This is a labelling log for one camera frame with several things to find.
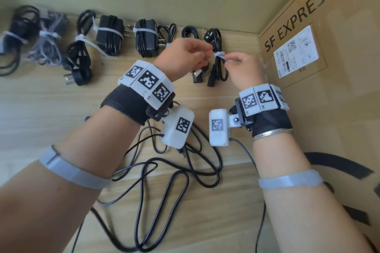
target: cardboard box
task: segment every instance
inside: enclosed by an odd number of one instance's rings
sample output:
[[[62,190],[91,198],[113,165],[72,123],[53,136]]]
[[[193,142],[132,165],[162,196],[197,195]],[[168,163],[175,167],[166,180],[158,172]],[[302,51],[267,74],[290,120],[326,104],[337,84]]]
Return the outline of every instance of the cardboard box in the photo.
[[[259,38],[297,141],[377,248],[379,30],[378,0],[290,0]]]

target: wrist tracking device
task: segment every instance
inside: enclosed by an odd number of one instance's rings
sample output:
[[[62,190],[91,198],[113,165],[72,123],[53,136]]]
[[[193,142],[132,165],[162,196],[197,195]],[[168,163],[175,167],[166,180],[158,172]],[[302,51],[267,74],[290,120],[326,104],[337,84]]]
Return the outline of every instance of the wrist tracking device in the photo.
[[[193,124],[194,112],[183,106],[173,106],[174,90],[174,84],[155,65],[137,60],[101,106],[111,106],[141,125],[149,118],[155,121],[163,118],[163,136],[159,140],[181,149]]]
[[[230,109],[214,109],[209,113],[210,144],[228,146],[233,127],[245,126],[254,140],[282,132],[293,131],[287,115],[288,104],[281,89],[273,84],[261,84],[239,93]]]

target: wooden table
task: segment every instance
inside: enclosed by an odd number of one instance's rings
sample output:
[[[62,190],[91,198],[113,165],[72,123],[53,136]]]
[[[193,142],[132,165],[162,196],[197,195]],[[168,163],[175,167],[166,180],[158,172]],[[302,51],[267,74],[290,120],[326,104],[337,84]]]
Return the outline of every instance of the wooden table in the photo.
[[[64,36],[65,46],[71,43],[76,31],[75,17]],[[9,14],[0,15],[0,30],[9,25]],[[180,37],[182,27],[178,29]],[[258,36],[252,33],[221,31],[223,50],[243,51],[259,54]],[[93,32],[90,40],[95,40]],[[74,128],[81,126],[86,116],[94,114],[103,98],[117,85],[118,78],[137,60],[141,59],[134,49],[134,38],[123,43],[122,54],[117,58],[104,59],[97,51],[87,46],[92,60],[94,77],[87,86],[64,86],[62,67],[40,66],[23,61],[16,73],[0,78],[0,183],[39,158],[45,148],[57,143]],[[208,134],[208,113],[212,109],[229,109],[234,105],[238,91],[230,79],[217,81],[214,88],[193,84],[191,74],[175,82],[175,100],[195,113],[195,123]],[[240,140],[251,151],[252,138],[245,129],[235,128],[232,137]],[[202,140],[203,153],[217,165],[217,158],[210,145]],[[190,186],[178,207],[173,222],[156,251],[162,252],[254,252],[256,235],[263,210],[263,195],[258,187],[258,176],[248,156],[237,144],[220,147],[224,168],[220,184],[213,189],[203,188],[190,176]],[[157,156],[151,142],[145,142],[138,155],[138,161]],[[177,164],[188,166],[177,150],[170,148],[161,157]],[[191,156],[197,169],[208,168],[197,156]],[[133,169],[127,177],[113,183],[101,194],[102,200],[111,200],[121,194],[140,175],[141,168]],[[148,177],[147,196],[144,199],[143,216],[140,225],[141,236],[149,228],[156,213],[167,182],[175,171],[165,164]],[[213,183],[215,177],[202,178]],[[163,218],[152,240],[161,233],[173,202],[182,191],[184,178],[176,180],[166,204]],[[132,189],[116,204],[101,208],[101,215],[111,219],[120,240],[134,246],[133,229],[140,197],[139,186]],[[73,240],[65,252],[71,251]],[[277,252],[269,218],[266,218],[259,241],[259,252]],[[118,252],[108,241],[107,236],[92,213],[85,219],[76,253]]]

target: right hand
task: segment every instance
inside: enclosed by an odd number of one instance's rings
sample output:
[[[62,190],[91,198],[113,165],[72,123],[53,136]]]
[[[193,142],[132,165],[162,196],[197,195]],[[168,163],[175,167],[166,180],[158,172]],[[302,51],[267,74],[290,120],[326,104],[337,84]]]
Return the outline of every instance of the right hand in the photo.
[[[232,52],[226,54],[224,58],[238,61],[226,61],[224,66],[228,70],[232,83],[240,92],[249,87],[266,83],[264,67],[256,56],[243,52]]]

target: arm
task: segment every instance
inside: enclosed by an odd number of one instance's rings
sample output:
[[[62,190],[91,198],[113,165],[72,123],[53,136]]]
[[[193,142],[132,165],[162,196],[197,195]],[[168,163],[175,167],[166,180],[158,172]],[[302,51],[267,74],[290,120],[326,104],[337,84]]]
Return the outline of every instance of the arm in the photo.
[[[264,69],[254,56],[231,53],[225,58],[241,61],[225,65],[239,91],[266,83]],[[261,179],[311,169],[289,133],[256,140],[253,149]],[[364,236],[324,184],[266,189],[264,199],[282,252],[371,252]]]
[[[212,46],[197,39],[176,39],[154,64],[175,81],[205,65]],[[112,107],[102,107],[55,146],[71,164],[111,178],[140,125]],[[96,201],[100,190],[73,184],[39,161],[0,188],[0,248],[4,252],[62,252]]]

